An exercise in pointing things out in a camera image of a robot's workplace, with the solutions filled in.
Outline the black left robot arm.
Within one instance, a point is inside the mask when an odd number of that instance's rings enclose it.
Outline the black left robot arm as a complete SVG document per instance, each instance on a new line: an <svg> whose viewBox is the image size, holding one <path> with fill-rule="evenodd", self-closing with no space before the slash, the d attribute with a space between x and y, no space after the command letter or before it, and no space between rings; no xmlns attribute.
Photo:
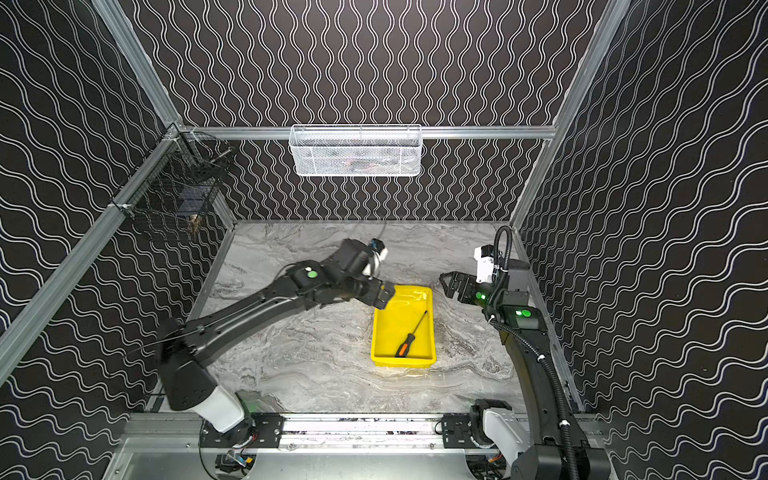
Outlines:
<svg viewBox="0 0 768 480"><path fill-rule="evenodd" d="M243 426L248 411L208 366L277 321L314 308L357 300L384 309L395 294L393 283L377 277L387 254L378 238L345 239L329 257L291 263L266 287L224 309L162 323L153 348L170 409L194 412L219 433Z"/></svg>

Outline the orange black handled screwdriver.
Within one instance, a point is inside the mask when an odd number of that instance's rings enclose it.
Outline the orange black handled screwdriver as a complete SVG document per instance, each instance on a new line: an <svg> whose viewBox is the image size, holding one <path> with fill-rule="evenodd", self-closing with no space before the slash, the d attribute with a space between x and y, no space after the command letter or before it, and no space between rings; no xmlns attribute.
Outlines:
<svg viewBox="0 0 768 480"><path fill-rule="evenodd" d="M401 343L401 345L398 347L395 357L396 358L406 358L409 354L409 351L411 349L412 344L414 343L416 339L416 333L421 326L421 324L424 322L424 320L428 317L429 311L425 310L420 317L419 321L417 322L416 326L413 328L413 330L407 334L404 341Z"/></svg>

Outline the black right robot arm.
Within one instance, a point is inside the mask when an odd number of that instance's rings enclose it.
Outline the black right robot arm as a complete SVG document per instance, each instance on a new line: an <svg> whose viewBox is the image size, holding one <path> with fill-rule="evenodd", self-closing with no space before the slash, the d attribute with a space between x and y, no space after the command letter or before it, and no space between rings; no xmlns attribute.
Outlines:
<svg viewBox="0 0 768 480"><path fill-rule="evenodd" d="M520 421L502 401L477 400L468 415L469 437L498 451L506 479L608 479L608 455L591 444L556 370L545 315L528 303L529 271L512 259L489 276L452 271L439 277L446 297L480 307L499 333L525 404Z"/></svg>

